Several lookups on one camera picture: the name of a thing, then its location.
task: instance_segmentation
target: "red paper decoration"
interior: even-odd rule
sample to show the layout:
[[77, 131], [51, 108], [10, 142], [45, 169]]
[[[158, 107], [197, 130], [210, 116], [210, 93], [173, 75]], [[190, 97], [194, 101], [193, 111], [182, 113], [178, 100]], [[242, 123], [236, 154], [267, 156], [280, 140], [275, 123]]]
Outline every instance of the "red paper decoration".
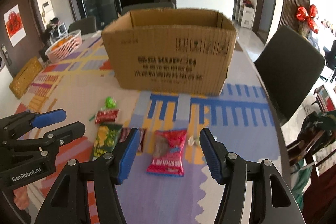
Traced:
[[307, 24], [308, 24], [309, 28], [314, 33], [319, 33], [319, 27], [317, 26], [316, 22], [314, 21], [314, 17], [316, 17], [317, 13], [318, 13], [317, 7], [314, 4], [310, 6], [309, 14], [308, 14], [305, 7], [300, 6], [297, 9], [296, 18], [299, 21], [307, 20]]

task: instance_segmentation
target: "woven basket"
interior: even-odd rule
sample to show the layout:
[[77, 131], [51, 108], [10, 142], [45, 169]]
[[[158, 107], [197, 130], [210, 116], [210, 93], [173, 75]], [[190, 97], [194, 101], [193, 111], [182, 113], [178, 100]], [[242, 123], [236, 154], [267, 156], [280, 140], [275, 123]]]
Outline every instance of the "woven basket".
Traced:
[[[53, 47], [63, 39], [68, 39], [68, 41], [62, 46], [53, 50]], [[57, 40], [46, 50], [45, 54], [52, 63], [57, 63], [77, 50], [82, 42], [83, 40], [81, 37], [81, 30], [76, 30]]]
[[9, 89], [16, 98], [20, 99], [26, 93], [29, 85], [42, 69], [43, 67], [37, 57], [33, 57], [27, 62], [9, 85]]

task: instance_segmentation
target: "chocolate bar wrapper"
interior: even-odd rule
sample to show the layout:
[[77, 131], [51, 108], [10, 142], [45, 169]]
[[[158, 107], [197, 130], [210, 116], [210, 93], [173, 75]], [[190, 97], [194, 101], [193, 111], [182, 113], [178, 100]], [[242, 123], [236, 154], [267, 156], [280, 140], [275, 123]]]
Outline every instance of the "chocolate bar wrapper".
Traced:
[[[143, 152], [143, 141], [145, 139], [145, 134], [147, 129], [146, 128], [138, 128], [138, 130], [140, 131], [140, 144], [139, 144], [139, 148], [138, 148], [138, 153], [142, 153]], [[124, 142], [128, 136], [128, 134], [130, 133], [131, 128], [122, 128], [121, 133], [120, 133], [120, 139], [119, 142]]]

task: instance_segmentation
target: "green candy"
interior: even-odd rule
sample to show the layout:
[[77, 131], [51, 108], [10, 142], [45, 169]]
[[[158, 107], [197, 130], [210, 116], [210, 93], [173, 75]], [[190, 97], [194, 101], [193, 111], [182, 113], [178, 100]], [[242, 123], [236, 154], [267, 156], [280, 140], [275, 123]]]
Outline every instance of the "green candy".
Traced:
[[117, 107], [117, 102], [110, 96], [108, 96], [105, 100], [106, 108], [115, 108]]

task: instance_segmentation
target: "red snack bag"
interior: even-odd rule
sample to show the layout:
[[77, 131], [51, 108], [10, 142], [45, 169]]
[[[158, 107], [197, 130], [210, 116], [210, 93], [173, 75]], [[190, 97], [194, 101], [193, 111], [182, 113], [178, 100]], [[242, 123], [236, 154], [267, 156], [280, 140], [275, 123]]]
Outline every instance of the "red snack bag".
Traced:
[[181, 153], [187, 129], [155, 131], [153, 160], [147, 173], [172, 177], [184, 176]]
[[[142, 153], [142, 149], [143, 149], [143, 141], [145, 139], [145, 134], [147, 129], [145, 128], [138, 128], [138, 130], [140, 131], [140, 144], [139, 144], [139, 148], [138, 148], [138, 152]], [[121, 129], [121, 133], [120, 133], [120, 138], [119, 138], [119, 142], [124, 142], [128, 136], [128, 134], [130, 133], [131, 128], [127, 128], [127, 127], [123, 127]]]
[[95, 124], [102, 122], [114, 122], [117, 118], [119, 109], [102, 109], [96, 115]]

